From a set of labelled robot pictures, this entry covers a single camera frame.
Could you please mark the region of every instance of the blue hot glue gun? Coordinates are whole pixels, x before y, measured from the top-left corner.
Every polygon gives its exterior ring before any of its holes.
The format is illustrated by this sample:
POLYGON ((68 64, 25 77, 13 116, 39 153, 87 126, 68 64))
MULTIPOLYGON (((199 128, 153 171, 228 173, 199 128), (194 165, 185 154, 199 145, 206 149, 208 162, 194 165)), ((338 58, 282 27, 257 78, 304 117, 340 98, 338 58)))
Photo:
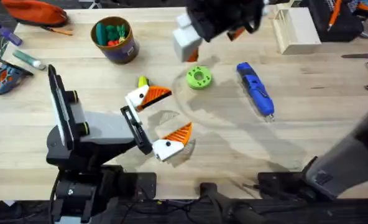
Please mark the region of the blue hot glue gun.
POLYGON ((256 72, 247 62, 237 65, 236 70, 241 75, 242 82, 245 85, 248 94, 253 99, 257 109, 262 115, 269 117, 273 121, 274 104, 256 72))

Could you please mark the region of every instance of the wooden tabletop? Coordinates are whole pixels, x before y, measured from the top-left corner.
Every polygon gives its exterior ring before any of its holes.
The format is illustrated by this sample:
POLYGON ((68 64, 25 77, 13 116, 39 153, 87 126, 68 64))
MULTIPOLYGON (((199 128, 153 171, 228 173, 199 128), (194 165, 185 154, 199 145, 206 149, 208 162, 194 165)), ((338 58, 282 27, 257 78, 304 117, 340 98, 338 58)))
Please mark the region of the wooden tabletop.
MULTIPOLYGON (((128 171, 157 174, 157 198, 194 198, 200 182, 212 181, 229 197, 259 197, 241 189, 258 172, 302 170, 343 138, 368 112, 368 71, 364 59, 341 54, 368 52, 368 39, 323 43, 317 54, 280 55, 272 15, 260 31, 234 42, 225 35, 204 43, 200 65, 213 74, 213 84, 192 90, 184 73, 194 63, 180 63, 173 50, 175 18, 184 8, 67 10, 74 35, 47 32, 19 24, 23 52, 55 66, 67 90, 76 90, 85 110, 120 113, 124 96, 145 75, 173 91, 144 112, 148 132, 169 129, 172 121, 193 122, 190 147, 165 163, 138 149, 113 159, 128 171), (139 55, 127 65, 108 61, 92 43, 90 30, 107 16, 128 20, 139 55), (266 123, 244 92, 236 65, 249 62, 275 105, 275 122, 266 123)), ((55 126, 47 72, 12 56, 3 59, 35 73, 14 91, 0 96, 0 199, 47 199, 57 168, 46 163, 46 137, 55 126)), ((341 197, 368 197, 368 183, 341 197)))

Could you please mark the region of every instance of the container of markers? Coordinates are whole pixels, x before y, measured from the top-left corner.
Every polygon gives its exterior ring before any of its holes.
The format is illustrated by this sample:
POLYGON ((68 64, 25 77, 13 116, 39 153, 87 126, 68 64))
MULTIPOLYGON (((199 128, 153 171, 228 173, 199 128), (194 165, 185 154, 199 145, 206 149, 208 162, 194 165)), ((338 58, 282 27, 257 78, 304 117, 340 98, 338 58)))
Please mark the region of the container of markers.
POLYGON ((91 29, 91 40, 110 61, 116 64, 128 63, 139 53, 139 46, 134 40, 130 24, 118 16, 98 21, 91 29))

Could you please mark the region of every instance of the white wooden organizer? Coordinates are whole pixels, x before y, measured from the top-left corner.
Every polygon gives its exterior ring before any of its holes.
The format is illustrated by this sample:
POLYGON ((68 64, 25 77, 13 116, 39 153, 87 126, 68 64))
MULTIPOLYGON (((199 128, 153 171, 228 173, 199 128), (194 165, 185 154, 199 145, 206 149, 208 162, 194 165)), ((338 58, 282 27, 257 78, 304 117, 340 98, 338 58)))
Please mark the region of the white wooden organizer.
POLYGON ((281 54, 312 54, 321 45, 306 7, 280 9, 273 25, 281 54))

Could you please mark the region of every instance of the pencil cup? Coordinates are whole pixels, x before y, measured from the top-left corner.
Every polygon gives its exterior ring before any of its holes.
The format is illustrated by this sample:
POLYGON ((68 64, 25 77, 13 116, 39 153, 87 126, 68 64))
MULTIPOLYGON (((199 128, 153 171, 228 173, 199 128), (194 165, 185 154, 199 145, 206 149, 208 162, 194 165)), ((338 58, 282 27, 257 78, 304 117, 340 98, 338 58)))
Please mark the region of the pencil cup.
POLYGON ((101 19, 97 23, 91 29, 91 40, 103 52, 103 54, 105 54, 105 56, 110 59, 110 61, 116 64, 125 64, 130 62, 137 56, 137 54, 139 53, 139 46, 134 40, 133 31, 130 24, 125 19, 118 16, 111 16, 101 19), (125 31, 127 33, 124 41, 115 46, 99 45, 96 36, 96 26, 99 22, 104 24, 105 26, 112 25, 115 27, 124 24, 125 31))

